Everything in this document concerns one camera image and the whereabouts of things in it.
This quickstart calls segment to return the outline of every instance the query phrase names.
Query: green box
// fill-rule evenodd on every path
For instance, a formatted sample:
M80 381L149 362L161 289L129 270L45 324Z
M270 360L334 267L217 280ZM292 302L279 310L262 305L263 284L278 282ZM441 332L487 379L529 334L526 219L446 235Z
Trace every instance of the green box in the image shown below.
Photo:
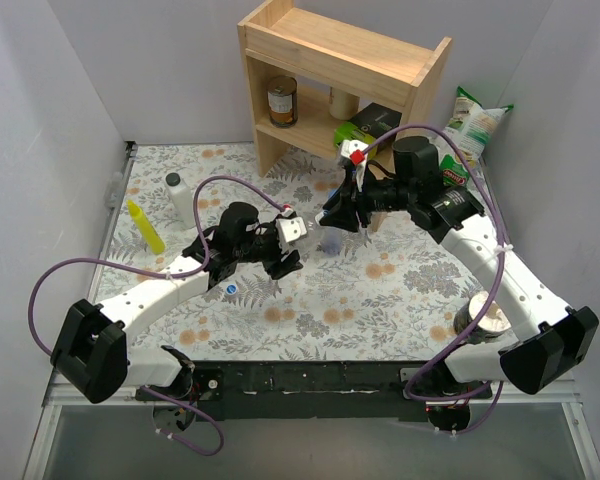
M400 124L401 116L400 112L372 103L336 129L333 144L336 148L340 146L343 140L360 140L366 144L371 144L376 138L397 127ZM376 153L391 144L393 138L388 138L371 150L368 158L375 157Z

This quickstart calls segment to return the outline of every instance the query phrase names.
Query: yellow object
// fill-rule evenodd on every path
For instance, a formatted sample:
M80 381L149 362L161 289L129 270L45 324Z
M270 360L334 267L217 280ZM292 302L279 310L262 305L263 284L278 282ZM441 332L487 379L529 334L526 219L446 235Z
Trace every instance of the yellow object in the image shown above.
M129 215L131 215L133 223L140 230L142 238L145 239L151 251L156 255L164 252L164 242L158 236L156 229L153 228L153 225L151 225L151 222L149 222L142 209L131 200L127 200L127 206L129 207Z

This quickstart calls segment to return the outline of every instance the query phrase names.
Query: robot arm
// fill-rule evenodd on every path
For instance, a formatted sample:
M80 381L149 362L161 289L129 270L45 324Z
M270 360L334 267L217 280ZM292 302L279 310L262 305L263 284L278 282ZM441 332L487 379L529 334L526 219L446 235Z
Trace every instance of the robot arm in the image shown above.
M290 208L272 222L259 223L255 207L232 203L219 225L204 231L210 250L204 270L184 278L147 280L98 305L76 302L67 313L51 363L92 403L106 400L121 386L153 385L179 398L190 388L193 364L171 347L133 347L138 334L180 303L233 275L238 263L262 263L274 280L301 269L293 244L306 234L304 221ZM194 271L204 257L197 238L160 273L170 277Z
M500 250L493 224L466 188L444 185L435 146L425 137L397 140L395 175L381 180L369 172L366 159L359 155L365 147L358 141L343 142L340 164L345 179L316 220L356 232L369 225L372 213L406 210L418 227L489 289ZM352 158L362 161L355 164ZM444 360L444 367L457 383L507 380L535 394L584 359L598 326L596 315L588 307L571 308L512 251L505 254L496 302L511 322L518 343L456 349Z

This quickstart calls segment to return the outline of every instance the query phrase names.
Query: table surface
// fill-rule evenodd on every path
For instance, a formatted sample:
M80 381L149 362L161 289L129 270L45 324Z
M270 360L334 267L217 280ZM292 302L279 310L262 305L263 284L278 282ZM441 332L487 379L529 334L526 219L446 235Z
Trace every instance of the table surface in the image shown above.
M334 160L292 149L265 178L257 174L253 145L140 147L131 171L108 259L159 271L195 239L169 200L163 178L178 172L193 188L210 175L234 175L311 219L342 172ZM126 207L132 199L165 241L153 255ZM275 211L234 183L217 182L201 193L204 227L218 223L232 201ZM319 250L304 268L272 281L260 264L236 274L155 322L135 345L173 345L194 360L428 360L455 335L453 316L481 289L455 258L418 229L406 212L392 213L377 233L344 233L338 256ZM146 277L105 268L97 299L115 296ZM229 284L237 286L227 295Z

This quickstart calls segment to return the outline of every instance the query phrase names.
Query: red cap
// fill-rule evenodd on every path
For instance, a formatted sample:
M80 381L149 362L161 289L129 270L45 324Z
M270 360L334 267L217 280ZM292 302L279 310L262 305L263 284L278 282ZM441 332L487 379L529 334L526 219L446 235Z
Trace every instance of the red cap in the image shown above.
M354 165L358 165L364 161L364 153L362 153L360 150L356 150L351 154L350 158Z

